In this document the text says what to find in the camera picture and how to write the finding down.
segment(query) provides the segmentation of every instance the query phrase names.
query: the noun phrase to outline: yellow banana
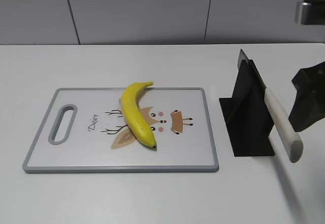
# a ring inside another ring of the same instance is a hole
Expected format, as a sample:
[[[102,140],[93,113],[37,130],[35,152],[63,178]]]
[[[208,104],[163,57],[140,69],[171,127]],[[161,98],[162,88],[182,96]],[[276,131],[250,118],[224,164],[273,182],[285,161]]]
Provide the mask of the yellow banana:
[[[156,148],[156,140],[150,129],[149,124],[145,121],[137,105],[137,97],[153,82],[134,83],[126,88],[121,98],[121,109],[125,122],[131,129],[136,138],[144,145],[150,148]]]

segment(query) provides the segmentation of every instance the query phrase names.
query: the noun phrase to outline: white table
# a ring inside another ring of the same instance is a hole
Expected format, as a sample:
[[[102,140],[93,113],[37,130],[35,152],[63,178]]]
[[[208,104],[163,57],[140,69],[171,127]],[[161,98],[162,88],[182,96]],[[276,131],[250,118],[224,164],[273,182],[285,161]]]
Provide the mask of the white table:
[[[243,49],[289,113],[299,68],[325,60],[324,44],[0,46],[0,223],[324,223],[325,120],[301,132],[289,162],[234,157],[219,97],[230,97]],[[203,87],[216,173],[26,174],[22,162],[60,87]]]

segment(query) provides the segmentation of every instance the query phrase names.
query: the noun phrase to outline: knife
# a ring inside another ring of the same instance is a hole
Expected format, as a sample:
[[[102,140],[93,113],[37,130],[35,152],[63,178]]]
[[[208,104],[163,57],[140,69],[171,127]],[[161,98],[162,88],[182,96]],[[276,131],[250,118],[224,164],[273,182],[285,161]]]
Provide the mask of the knife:
[[[239,52],[237,63],[238,69],[240,67],[241,62],[246,62],[251,67],[252,72],[257,75],[258,80],[261,82],[261,85],[264,90],[264,103],[268,108],[268,111],[273,119],[274,125],[278,131],[278,134],[289,157],[289,160],[292,163],[296,163],[300,159],[304,149],[304,144],[299,134],[293,129],[291,123],[289,122],[288,114],[286,113],[283,106],[274,96],[272,91],[265,86],[254,63],[248,59],[242,49]]]

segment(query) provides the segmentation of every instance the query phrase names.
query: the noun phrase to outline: cutting board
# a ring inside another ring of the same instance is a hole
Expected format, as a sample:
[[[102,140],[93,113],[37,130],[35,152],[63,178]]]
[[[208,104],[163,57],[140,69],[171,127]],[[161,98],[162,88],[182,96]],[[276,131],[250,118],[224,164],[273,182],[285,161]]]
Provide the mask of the cutting board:
[[[214,172],[218,169],[202,88],[144,90],[138,101],[139,109],[155,135],[155,150],[138,142],[127,127],[119,105],[123,91],[124,88],[58,89],[23,163],[24,171]],[[70,116],[63,123],[67,112]]]

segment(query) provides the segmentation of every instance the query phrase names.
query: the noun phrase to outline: knife handle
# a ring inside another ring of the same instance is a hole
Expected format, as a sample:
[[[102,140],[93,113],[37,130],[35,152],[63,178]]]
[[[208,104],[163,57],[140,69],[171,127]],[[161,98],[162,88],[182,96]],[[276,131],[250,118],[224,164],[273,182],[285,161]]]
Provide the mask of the knife handle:
[[[297,132],[294,131],[288,119],[288,114],[276,99],[270,89],[265,89],[264,102],[274,121],[280,139],[292,163],[296,163],[304,149],[304,144]]]

